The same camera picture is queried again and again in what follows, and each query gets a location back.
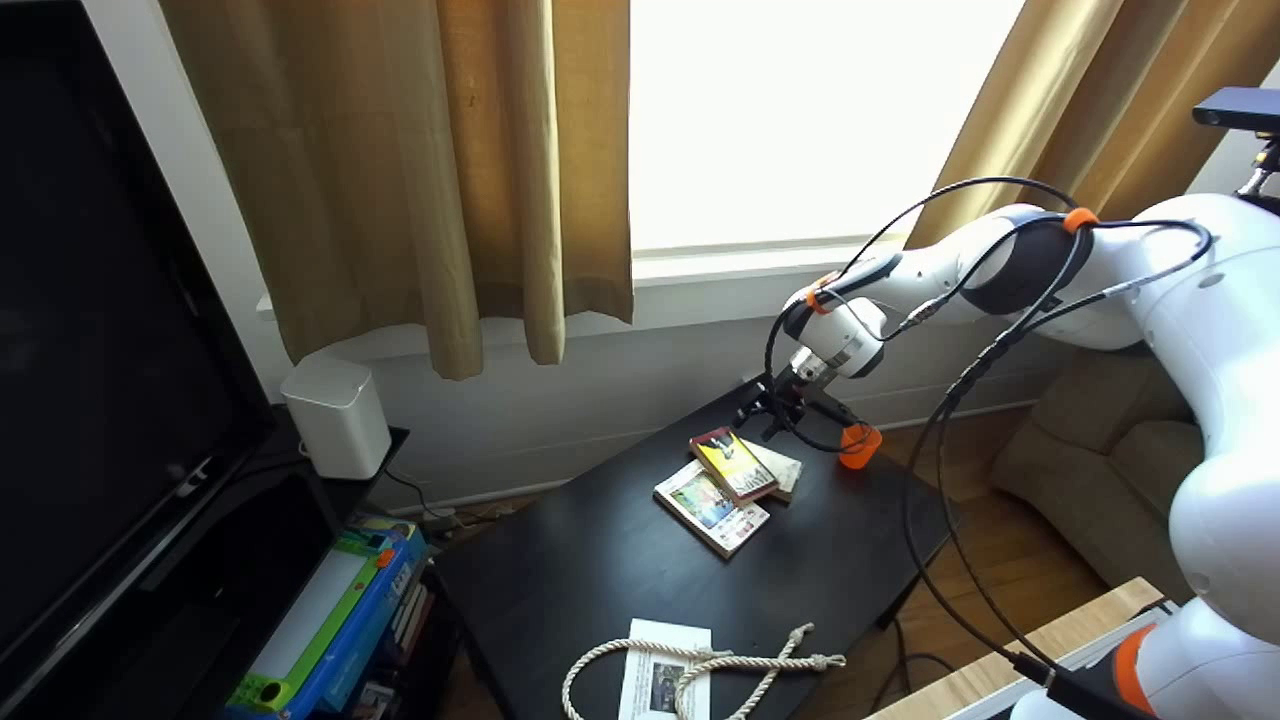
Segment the beige curtain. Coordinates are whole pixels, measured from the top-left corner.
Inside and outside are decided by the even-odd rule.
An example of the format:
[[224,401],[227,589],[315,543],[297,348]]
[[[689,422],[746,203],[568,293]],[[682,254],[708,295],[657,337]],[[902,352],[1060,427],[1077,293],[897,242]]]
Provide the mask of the beige curtain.
[[249,218],[289,352],[481,316],[632,316],[628,0],[162,0]]
[[[1222,130],[1191,107],[1225,83],[1259,83],[1278,61],[1278,0],[1024,0],[939,183],[1033,176],[1133,218],[1184,191],[1218,147]],[[912,244],[1013,196],[956,191],[919,218]]]

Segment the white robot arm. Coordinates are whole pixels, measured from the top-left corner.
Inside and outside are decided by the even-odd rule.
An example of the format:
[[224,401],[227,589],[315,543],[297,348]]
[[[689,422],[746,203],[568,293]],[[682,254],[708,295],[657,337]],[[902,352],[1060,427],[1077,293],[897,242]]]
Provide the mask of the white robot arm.
[[[1204,463],[1180,483],[1169,533],[1198,589],[1172,620],[1125,642],[1109,687],[1137,717],[1278,717],[1280,708],[1280,220],[1237,196],[1177,196],[1128,230],[1091,230],[1058,306],[1109,288],[1043,337],[1081,348],[1143,342],[1187,397]],[[962,314],[1020,314],[1065,267],[1060,218],[1018,203],[956,236],[797,293],[785,329],[797,377],[866,377],[906,323],[956,288]]]

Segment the white cable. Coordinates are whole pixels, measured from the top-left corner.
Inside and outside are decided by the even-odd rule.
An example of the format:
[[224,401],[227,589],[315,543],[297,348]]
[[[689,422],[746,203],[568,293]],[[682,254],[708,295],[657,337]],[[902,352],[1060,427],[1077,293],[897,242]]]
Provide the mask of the white cable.
[[586,673],[590,664],[598,664],[608,652],[652,652],[652,655],[671,655],[683,659],[693,669],[683,669],[682,685],[678,685],[678,717],[682,714],[682,697],[697,676],[722,673],[722,669],[746,669],[746,673],[764,673],[760,685],[752,687],[752,697],[734,714],[734,720],[746,720],[769,693],[769,685],[777,682],[777,673],[827,673],[827,669],[843,669],[843,655],[792,655],[792,649],[811,632],[811,626],[792,629],[789,645],[777,655],[734,655],[734,652],[693,652],[693,649],[671,649],[671,645],[652,645],[652,642],[608,642],[590,649],[561,685],[561,708],[568,720],[586,720],[574,704],[574,682],[578,673]]

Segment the white box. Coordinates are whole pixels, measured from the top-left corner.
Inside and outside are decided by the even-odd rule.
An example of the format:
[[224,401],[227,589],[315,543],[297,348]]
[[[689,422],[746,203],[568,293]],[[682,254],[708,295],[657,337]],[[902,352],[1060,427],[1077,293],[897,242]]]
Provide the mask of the white box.
[[373,373],[340,357],[301,361],[283,385],[289,416],[326,479],[373,479],[393,449]]

